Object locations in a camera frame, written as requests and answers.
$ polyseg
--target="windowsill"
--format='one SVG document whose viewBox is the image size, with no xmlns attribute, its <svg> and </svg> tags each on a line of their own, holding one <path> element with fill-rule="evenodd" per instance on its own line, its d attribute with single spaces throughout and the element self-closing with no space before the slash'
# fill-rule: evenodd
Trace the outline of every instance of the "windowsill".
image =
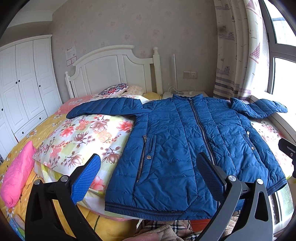
<svg viewBox="0 0 296 241">
<path fill-rule="evenodd" d="M 258 99 L 268 99 L 272 101 L 278 101 L 281 103 L 281 101 L 274 95 L 269 94 L 264 91 L 252 91 L 251 95 L 251 102 L 257 101 Z M 285 136 L 287 140 L 290 142 L 293 141 L 294 144 L 296 144 L 296 114 L 295 113 L 289 113 L 289 107 L 288 113 L 274 113 L 269 117 L 269 119 L 272 121 L 272 123 L 279 128 L 280 132 L 283 132 L 282 134 Z"/>
</svg>

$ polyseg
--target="light switch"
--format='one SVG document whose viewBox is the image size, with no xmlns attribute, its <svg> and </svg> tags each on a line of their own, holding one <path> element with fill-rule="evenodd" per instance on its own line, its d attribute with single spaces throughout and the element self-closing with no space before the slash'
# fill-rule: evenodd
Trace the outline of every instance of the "light switch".
<svg viewBox="0 0 296 241">
<path fill-rule="evenodd" d="M 183 71 L 183 79 L 190 79 L 190 71 Z"/>
</svg>

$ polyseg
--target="floral pillow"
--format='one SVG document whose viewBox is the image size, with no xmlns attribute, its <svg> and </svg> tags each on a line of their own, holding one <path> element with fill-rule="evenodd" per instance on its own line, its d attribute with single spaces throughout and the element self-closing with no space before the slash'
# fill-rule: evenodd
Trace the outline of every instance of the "floral pillow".
<svg viewBox="0 0 296 241">
<path fill-rule="evenodd" d="M 97 193 L 105 192 L 114 168 L 133 128 L 123 116 L 82 115 L 66 119 L 39 146 L 33 159 L 62 175 L 71 175 L 94 154 L 101 168 L 91 184 Z"/>
<path fill-rule="evenodd" d="M 128 84 L 118 84 L 104 89 L 99 95 L 121 95 L 128 90 Z"/>
</svg>

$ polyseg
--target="wall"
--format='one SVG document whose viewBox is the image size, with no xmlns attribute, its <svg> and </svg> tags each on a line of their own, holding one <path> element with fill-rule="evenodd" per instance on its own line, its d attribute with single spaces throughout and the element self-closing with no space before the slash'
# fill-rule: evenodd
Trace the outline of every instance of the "wall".
<svg viewBox="0 0 296 241">
<path fill-rule="evenodd" d="M 48 26 L 51 22 L 23 23 L 9 27 L 0 39 L 0 47 L 16 40 L 33 36 L 48 34 Z"/>
<path fill-rule="evenodd" d="M 213 0 L 68 0 L 53 14 L 54 69 L 62 101 L 69 99 L 65 49 L 75 45 L 77 58 L 117 44 L 135 45 L 138 58 L 150 58 L 158 47 L 163 89 L 174 85 L 172 54 L 176 55 L 178 89 L 213 94 L 217 59 L 217 24 Z M 197 80 L 183 79 L 197 71 Z"/>
</svg>

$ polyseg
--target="curtain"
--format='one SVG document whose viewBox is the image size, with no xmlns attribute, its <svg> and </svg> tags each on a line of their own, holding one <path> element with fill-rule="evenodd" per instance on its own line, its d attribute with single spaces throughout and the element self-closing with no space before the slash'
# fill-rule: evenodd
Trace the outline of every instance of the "curtain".
<svg viewBox="0 0 296 241">
<path fill-rule="evenodd" d="M 213 96 L 249 100 L 259 71 L 263 20 L 258 0 L 214 0 L 218 60 Z"/>
</svg>

